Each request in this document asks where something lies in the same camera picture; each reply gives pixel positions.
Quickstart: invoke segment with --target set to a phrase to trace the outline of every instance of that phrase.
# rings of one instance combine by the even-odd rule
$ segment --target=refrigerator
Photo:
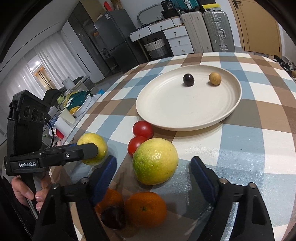
[[[123,72],[147,62],[140,45],[129,38],[130,33],[136,31],[136,27],[126,10],[106,12],[94,26]]]

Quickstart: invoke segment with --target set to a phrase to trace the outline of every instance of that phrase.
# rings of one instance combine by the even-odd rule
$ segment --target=camera lens
[[[44,114],[43,114],[43,113],[41,113],[41,115],[40,115],[40,121],[41,121],[41,122],[44,121]]]
[[[38,118],[38,110],[33,109],[33,111],[32,111],[32,121],[36,121],[37,118]]]
[[[28,106],[26,106],[24,109],[24,117],[28,118],[29,114],[30,114],[30,108]]]

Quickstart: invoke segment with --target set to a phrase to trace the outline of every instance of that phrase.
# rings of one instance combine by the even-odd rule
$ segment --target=door frame
[[[243,37],[243,34],[242,34],[242,28],[241,28],[241,25],[240,25],[240,22],[239,22],[239,17],[237,15],[237,11],[235,9],[235,6],[234,6],[234,3],[232,0],[228,0],[229,4],[230,4],[230,7],[232,9],[232,12],[233,12],[233,15],[234,15],[234,18],[235,18],[235,22],[237,24],[237,29],[239,31],[239,41],[241,43],[241,47],[242,47],[242,50],[245,51],[244,49],[244,37]],[[279,23],[277,22],[277,25],[276,25],[276,28],[277,28],[277,31],[278,31],[278,36],[279,36],[279,44],[280,44],[280,58],[282,58],[282,43],[281,43],[281,33],[280,33],[280,30],[279,30]]]

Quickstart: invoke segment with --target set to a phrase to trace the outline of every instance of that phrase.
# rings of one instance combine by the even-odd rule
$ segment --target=wooden door
[[[281,56],[277,21],[254,0],[230,1],[238,16],[244,50]]]

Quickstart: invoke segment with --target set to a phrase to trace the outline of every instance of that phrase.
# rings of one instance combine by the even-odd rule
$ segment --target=red cherry tomato
[[[138,121],[133,125],[133,133],[135,136],[142,136],[150,139],[154,135],[153,128],[147,121]]]
[[[128,144],[128,153],[130,155],[134,155],[138,147],[146,140],[148,140],[146,137],[141,137],[141,136],[134,137],[133,139],[131,139]]]

